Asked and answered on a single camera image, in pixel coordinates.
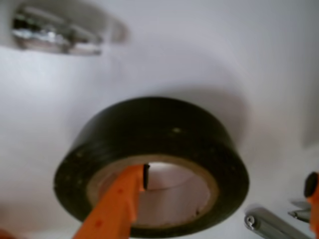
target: hole in tape roll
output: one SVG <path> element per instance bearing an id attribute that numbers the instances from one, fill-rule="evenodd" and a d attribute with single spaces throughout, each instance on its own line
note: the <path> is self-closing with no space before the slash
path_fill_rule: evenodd
<path id="1" fill-rule="evenodd" d="M 140 194 L 138 220 L 133 227 L 169 228 L 188 223 L 208 211 L 218 197 L 214 178 L 207 178 L 204 169 L 188 165 L 185 159 L 141 155 L 120 161 L 100 170 L 89 183 L 87 193 L 94 205 L 126 163 L 149 163 L 148 189 Z"/>

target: white surface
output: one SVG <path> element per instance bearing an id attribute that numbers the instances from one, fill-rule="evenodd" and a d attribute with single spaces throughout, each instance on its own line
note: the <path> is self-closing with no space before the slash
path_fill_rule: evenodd
<path id="1" fill-rule="evenodd" d="M 232 217 L 185 238 L 258 238 L 243 226 L 254 203 L 311 235 L 287 211 L 290 199 L 302 198 L 304 178 L 319 170 L 319 3 L 87 3 L 127 25 L 125 46 L 106 46 L 96 58 L 0 48 L 0 225 L 27 239 L 71 238 L 79 223 L 58 204 L 52 179 L 76 133 L 110 104 L 164 95 L 216 114 L 251 179 Z"/>

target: tape roll inner core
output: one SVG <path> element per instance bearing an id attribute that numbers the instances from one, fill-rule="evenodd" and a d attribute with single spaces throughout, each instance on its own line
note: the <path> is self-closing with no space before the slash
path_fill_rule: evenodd
<path id="1" fill-rule="evenodd" d="M 87 186 L 92 206 L 124 168 L 150 164 L 148 190 L 141 193 L 135 228 L 170 228 L 194 221 L 215 204 L 219 188 L 214 177 L 188 159 L 170 155 L 138 155 L 99 170 Z"/>

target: black electrical tape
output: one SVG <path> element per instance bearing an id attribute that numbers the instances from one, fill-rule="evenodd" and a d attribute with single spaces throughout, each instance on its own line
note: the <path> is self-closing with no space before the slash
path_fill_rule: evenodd
<path id="1" fill-rule="evenodd" d="M 149 168 L 150 166 L 148 164 L 144 164 L 143 168 L 143 187 L 145 190 L 148 189 L 149 184 Z"/>
<path id="2" fill-rule="evenodd" d="M 207 229 L 232 215 L 246 197 L 248 174 L 223 125 L 195 105 L 153 97 L 113 105 L 87 123 L 56 172 L 56 196 L 84 221 L 93 208 L 87 187 L 96 173 L 123 159 L 150 154 L 195 164 L 215 180 L 219 194 L 214 205 L 192 221 L 166 228 L 133 225 L 132 237 L 167 238 Z"/>

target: electrical tape roll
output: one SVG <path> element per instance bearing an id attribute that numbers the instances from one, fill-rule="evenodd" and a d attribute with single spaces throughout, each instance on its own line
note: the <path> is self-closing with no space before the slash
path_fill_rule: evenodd
<path id="1" fill-rule="evenodd" d="M 179 165 L 195 176 L 179 187 L 143 193 L 150 205 L 140 201 L 132 237 L 210 228 L 232 215 L 248 192 L 246 168 L 224 126 L 195 105 L 157 97 L 121 102 L 93 117 L 60 164 L 54 190 L 62 206 L 84 221 L 104 185 L 125 167 L 149 162 Z"/>

